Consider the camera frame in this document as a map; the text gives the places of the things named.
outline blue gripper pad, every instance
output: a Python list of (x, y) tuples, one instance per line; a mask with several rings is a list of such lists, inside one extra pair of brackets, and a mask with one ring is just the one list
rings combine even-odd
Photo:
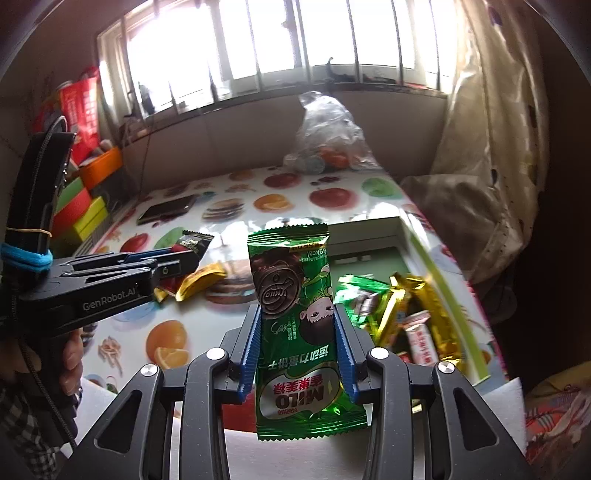
[(340, 380), (343, 382), (343, 388), (347, 392), (347, 395), (353, 403), (357, 401), (359, 390), (357, 388), (357, 382), (355, 381), (355, 363), (353, 361), (353, 355), (351, 354), (351, 348), (347, 337), (345, 336), (345, 330), (343, 328), (343, 322), (339, 316), (339, 312), (335, 309), (335, 337), (336, 337), (336, 353), (337, 363), (339, 364)]
[(261, 308), (258, 307), (240, 363), (238, 397), (241, 403), (246, 400), (246, 396), (251, 392), (255, 379), (256, 363), (258, 362), (258, 356), (261, 351), (261, 325)]

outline smartphone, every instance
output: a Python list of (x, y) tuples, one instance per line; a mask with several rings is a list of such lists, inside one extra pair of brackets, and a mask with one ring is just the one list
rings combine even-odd
[(166, 217), (177, 217), (187, 213), (195, 203), (195, 195), (188, 195), (168, 202), (152, 205), (137, 220), (138, 225)]

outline snack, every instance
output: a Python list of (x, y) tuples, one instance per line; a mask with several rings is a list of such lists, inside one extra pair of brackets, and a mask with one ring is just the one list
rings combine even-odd
[(407, 291), (410, 291), (419, 300), (422, 308), (429, 311), (428, 326), (437, 348), (439, 360), (452, 362), (461, 370), (463, 368), (462, 347), (452, 320), (441, 305), (441, 300), (435, 289), (422, 277), (412, 275), (402, 277), (396, 274), (396, 278)]
[[(176, 243), (170, 247), (170, 251), (181, 252), (183, 250), (193, 250), (199, 257), (199, 261), (201, 261), (201, 259), (205, 255), (205, 252), (207, 251), (207, 247), (209, 247), (209, 244), (213, 240), (213, 235), (208, 235), (207, 233), (192, 232), (191, 230), (183, 230), (182, 232), (175, 232), (175, 230), (176, 229), (171, 230), (169, 233), (167, 233), (167, 235), (171, 234), (172, 232), (174, 232), (177, 238), (179, 234), (182, 235), (180, 238), (178, 238), (178, 240), (176, 240)], [(197, 292), (197, 290), (193, 291), (190, 288), (193, 282), (196, 282), (201, 278), (201, 276), (195, 275), (197, 271), (192, 274), (185, 275), (184, 277), (171, 277), (160, 280), (160, 290), (164, 290), (170, 296), (175, 297), (177, 301), (182, 301), (185, 298), (188, 298), (193, 293)], [(181, 286), (184, 286), (183, 294), (178, 295)], [(184, 293), (187, 291), (191, 292), (188, 296)], [(158, 299), (158, 302), (161, 302), (161, 294), (155, 292), (155, 295)]]
[(409, 315), (402, 323), (402, 327), (407, 334), (414, 363), (427, 367), (435, 365), (439, 361), (433, 338), (431, 338), (431, 333), (427, 328), (429, 317), (429, 311), (423, 310)]
[(386, 308), (390, 286), (373, 278), (345, 275), (339, 278), (335, 303), (342, 303), (351, 323), (373, 337)]
[(192, 297), (197, 292), (211, 287), (215, 282), (226, 278), (226, 271), (221, 263), (211, 263), (199, 268), (194, 273), (187, 275), (181, 286), (178, 288), (175, 298), (177, 301), (183, 301)]
[(262, 309), (256, 371), (261, 440), (301, 439), (365, 427), (336, 362), (328, 227), (296, 225), (251, 233), (248, 252)]
[(407, 315), (411, 294), (398, 283), (396, 277), (390, 277), (390, 296), (388, 304), (375, 334), (374, 343), (381, 347), (392, 347), (400, 330), (402, 319)]

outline beige curtain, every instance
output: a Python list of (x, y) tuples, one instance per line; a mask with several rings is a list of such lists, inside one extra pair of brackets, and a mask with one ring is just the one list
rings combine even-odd
[(531, 238), (548, 168), (548, 108), (525, 2), (456, 0), (457, 69), (430, 175), (402, 187), (473, 283)]

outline green candy wrapper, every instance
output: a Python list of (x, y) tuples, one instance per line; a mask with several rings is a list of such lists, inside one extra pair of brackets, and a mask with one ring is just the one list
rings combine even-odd
[(260, 440), (343, 433), (367, 426), (365, 409), (343, 391), (325, 224), (248, 236), (262, 339), (256, 369)]
[(390, 285), (373, 278), (345, 275), (339, 278), (335, 303), (342, 303), (353, 326), (375, 336), (389, 299)]

